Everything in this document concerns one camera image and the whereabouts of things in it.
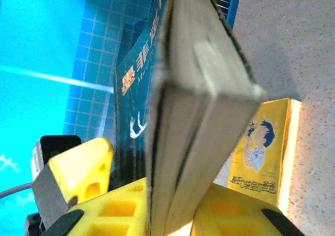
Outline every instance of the gray cable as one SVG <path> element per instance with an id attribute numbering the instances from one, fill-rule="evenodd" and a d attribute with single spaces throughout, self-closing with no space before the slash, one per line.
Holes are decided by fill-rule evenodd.
<path id="1" fill-rule="evenodd" d="M 32 183 L 27 183 L 27 184 L 24 184 L 24 185 L 19 185 L 19 186 L 13 187 L 13 188 L 8 189 L 8 190 L 4 190 L 3 192 L 0 192 L 0 199 L 4 198 L 4 197 L 7 197 L 11 194 L 14 194 L 14 193 L 18 193 L 22 190 L 29 189 L 29 188 L 31 188 L 31 185 L 32 185 Z"/>

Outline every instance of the book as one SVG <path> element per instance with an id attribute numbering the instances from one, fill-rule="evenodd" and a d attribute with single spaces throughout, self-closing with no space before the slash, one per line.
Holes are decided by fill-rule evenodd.
<path id="1" fill-rule="evenodd" d="M 263 103 L 236 146 L 228 187 L 287 214 L 301 102 Z"/>
<path id="2" fill-rule="evenodd" d="M 146 130 L 148 234 L 189 235 L 265 92 L 214 0 L 167 0 L 158 61 Z"/>

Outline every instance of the hole in yellow block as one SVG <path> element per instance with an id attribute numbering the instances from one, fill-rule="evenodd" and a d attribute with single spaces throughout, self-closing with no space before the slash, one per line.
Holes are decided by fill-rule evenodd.
<path id="1" fill-rule="evenodd" d="M 92 183 L 87 186 L 85 191 L 85 200 L 95 198 L 100 195 L 100 183 Z"/>
<path id="2" fill-rule="evenodd" d="M 114 200 L 107 203 L 99 216 L 107 217 L 131 217 L 136 209 L 135 201 Z"/>
<path id="3" fill-rule="evenodd" d="M 131 192 L 141 192 L 143 191 L 143 189 L 144 189 L 144 185 L 138 185 L 138 186 L 133 187 L 130 191 Z"/>
<path id="4" fill-rule="evenodd" d="M 210 201 L 210 208 L 215 216 L 236 216 L 246 214 L 242 204 L 237 203 L 237 200 L 216 199 Z"/>
<path id="5" fill-rule="evenodd" d="M 263 235 L 262 232 L 257 233 L 252 224 L 225 224 L 219 226 L 222 236 L 255 236 Z"/>
<path id="6" fill-rule="evenodd" d="M 104 172 L 106 170 L 106 164 L 103 164 L 102 166 L 100 166 L 99 171 L 100 172 Z"/>
<path id="7" fill-rule="evenodd" d="M 94 224 L 85 236 L 126 236 L 127 224 Z"/>

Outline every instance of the yellow book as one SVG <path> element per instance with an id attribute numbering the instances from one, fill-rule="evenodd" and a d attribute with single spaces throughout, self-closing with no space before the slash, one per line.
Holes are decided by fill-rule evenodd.
<path id="1" fill-rule="evenodd" d="M 263 103 L 233 152 L 228 187 L 287 214 L 301 102 Z"/>

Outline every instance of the cartoon boy illustration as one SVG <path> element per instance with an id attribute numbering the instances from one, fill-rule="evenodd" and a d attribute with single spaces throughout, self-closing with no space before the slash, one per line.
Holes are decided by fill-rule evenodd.
<path id="1" fill-rule="evenodd" d="M 259 125 L 252 122 L 250 129 L 245 132 L 244 138 L 247 140 L 247 145 L 243 152 L 244 163 L 246 166 L 253 167 L 255 171 L 258 171 L 264 161 L 265 148 L 274 139 L 272 124 L 267 121 L 262 121 Z M 250 151 L 250 142 L 252 139 L 256 147 Z"/>

